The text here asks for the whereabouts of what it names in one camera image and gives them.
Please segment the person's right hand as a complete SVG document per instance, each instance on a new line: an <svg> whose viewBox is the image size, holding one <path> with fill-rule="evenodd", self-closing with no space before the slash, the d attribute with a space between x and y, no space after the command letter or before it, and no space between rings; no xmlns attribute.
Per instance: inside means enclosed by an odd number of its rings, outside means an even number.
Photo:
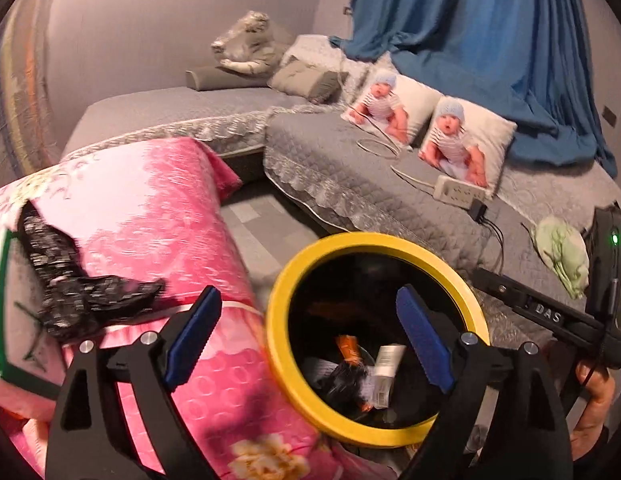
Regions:
<svg viewBox="0 0 621 480"><path fill-rule="evenodd" d="M606 367L594 361L580 361L575 367L577 382L584 383L588 400L572 427L570 443L573 460L584 457L598 441L615 397L615 379Z"/></svg>

